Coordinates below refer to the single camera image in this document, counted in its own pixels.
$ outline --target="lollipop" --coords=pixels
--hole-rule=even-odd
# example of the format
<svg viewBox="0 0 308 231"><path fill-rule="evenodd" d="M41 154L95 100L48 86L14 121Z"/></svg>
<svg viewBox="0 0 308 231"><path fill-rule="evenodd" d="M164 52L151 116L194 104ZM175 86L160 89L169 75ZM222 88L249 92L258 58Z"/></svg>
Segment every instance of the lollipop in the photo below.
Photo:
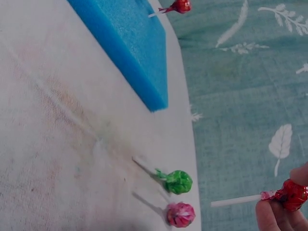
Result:
<svg viewBox="0 0 308 231"><path fill-rule="evenodd" d="M254 196L239 197L224 201L214 201L212 207L225 205L233 205L245 203L255 200L276 200L289 211L297 211L308 199L308 186L302 186L294 183L291 179L287 179L281 189L277 191L262 192Z"/></svg>
<svg viewBox="0 0 308 231"><path fill-rule="evenodd" d="M167 206L167 221L169 225L172 225L177 228L185 228L189 226L196 214L194 209L190 204L180 203L171 203Z"/></svg>
<svg viewBox="0 0 308 231"><path fill-rule="evenodd" d="M193 180L184 171L176 170L169 174L163 173L158 168L153 168L148 163L144 162L138 157L132 158L134 162L140 165L144 170L146 170L151 176L156 177L160 181L168 193L182 194L187 193L192 188Z"/></svg>
<svg viewBox="0 0 308 231"><path fill-rule="evenodd" d="M170 11L186 13L190 10L191 10L191 3L189 0L175 0L175 2L168 8L158 8L158 12L150 14L149 18L161 13L168 13Z"/></svg>

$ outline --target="foam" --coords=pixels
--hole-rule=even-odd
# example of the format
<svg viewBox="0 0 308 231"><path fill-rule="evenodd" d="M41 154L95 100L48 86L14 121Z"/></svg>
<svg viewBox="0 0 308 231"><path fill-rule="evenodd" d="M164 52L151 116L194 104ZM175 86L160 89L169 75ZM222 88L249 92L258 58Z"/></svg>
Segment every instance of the foam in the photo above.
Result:
<svg viewBox="0 0 308 231"><path fill-rule="evenodd" d="M166 33L149 2L68 2L148 109L167 108Z"/></svg>

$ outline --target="lollipop wrapper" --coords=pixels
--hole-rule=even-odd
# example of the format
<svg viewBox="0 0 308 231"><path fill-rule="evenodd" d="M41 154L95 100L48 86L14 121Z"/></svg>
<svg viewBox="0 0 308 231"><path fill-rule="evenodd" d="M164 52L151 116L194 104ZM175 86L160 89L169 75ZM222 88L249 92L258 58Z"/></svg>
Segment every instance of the lollipop wrapper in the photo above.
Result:
<svg viewBox="0 0 308 231"><path fill-rule="evenodd" d="M170 193L179 195L189 192L192 188L193 180L184 171L176 170L169 174L165 174L159 169L156 169L156 172L156 176L164 181L164 188Z"/></svg>
<svg viewBox="0 0 308 231"><path fill-rule="evenodd" d="M261 193L262 200L276 200L291 211L297 211L308 199L308 186L302 186L287 179L281 189Z"/></svg>
<svg viewBox="0 0 308 231"><path fill-rule="evenodd" d="M189 226L196 217L193 207L190 204L172 203L167 206L167 221L177 228Z"/></svg>
<svg viewBox="0 0 308 231"><path fill-rule="evenodd" d="M158 12L151 14L150 16L158 15L160 13L168 13L170 11L176 11L179 13L186 13L191 10L190 0L175 0L173 4L167 8L158 8Z"/></svg>

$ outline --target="finger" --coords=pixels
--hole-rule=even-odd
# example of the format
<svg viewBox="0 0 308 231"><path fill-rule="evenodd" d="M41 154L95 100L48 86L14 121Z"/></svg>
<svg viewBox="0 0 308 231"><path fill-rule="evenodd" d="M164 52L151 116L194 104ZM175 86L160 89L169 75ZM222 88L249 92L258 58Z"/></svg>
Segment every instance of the finger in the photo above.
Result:
<svg viewBox="0 0 308 231"><path fill-rule="evenodd" d="M308 185L308 162L303 166L294 168L290 172L290 179L299 185Z"/></svg>
<svg viewBox="0 0 308 231"><path fill-rule="evenodd" d="M308 230L308 221L300 210L295 212L286 212L286 215L294 231Z"/></svg>
<svg viewBox="0 0 308 231"><path fill-rule="evenodd" d="M256 215L260 231L281 231L269 201L259 201L257 203Z"/></svg>
<svg viewBox="0 0 308 231"><path fill-rule="evenodd" d="M283 206L276 201L269 201L269 204L276 218L278 227L282 231L293 231Z"/></svg>

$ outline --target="teal fabric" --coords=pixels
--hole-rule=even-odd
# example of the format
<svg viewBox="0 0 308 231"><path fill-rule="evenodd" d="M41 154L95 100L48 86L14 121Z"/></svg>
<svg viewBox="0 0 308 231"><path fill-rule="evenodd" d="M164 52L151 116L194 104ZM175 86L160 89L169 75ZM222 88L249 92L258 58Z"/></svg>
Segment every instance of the teal fabric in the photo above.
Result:
<svg viewBox="0 0 308 231"><path fill-rule="evenodd" d="M308 2L191 4L191 12L168 17L192 105L202 230L256 231L255 202L210 202L279 189L308 160Z"/></svg>

